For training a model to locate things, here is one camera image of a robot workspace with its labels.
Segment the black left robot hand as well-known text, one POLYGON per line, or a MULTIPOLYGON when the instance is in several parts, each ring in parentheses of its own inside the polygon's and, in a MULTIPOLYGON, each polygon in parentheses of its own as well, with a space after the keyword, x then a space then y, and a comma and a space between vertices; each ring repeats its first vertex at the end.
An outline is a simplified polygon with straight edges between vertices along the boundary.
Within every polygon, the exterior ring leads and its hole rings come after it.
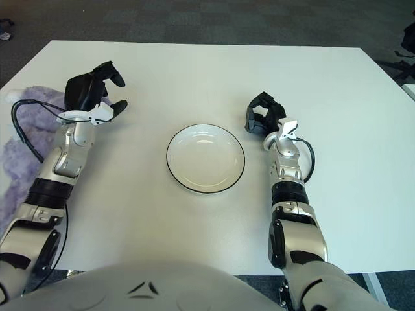
POLYGON ((65 122, 90 122, 96 126, 110 122, 120 115, 128 105, 126 100, 108 104, 105 81, 124 87, 125 81, 113 62, 100 64, 91 72, 78 75, 67 81, 64 95, 65 111, 59 114, 65 122))

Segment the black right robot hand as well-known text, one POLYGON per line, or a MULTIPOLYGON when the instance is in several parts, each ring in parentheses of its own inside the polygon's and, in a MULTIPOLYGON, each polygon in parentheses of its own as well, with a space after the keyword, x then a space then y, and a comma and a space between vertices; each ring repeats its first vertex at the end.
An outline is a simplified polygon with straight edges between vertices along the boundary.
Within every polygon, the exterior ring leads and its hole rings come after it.
POLYGON ((244 128, 248 133, 267 136, 279 131, 278 121, 286 116, 284 107, 268 93, 262 92, 249 103, 244 128), (258 106, 265 108, 267 113, 265 115, 256 113, 254 108, 258 106))

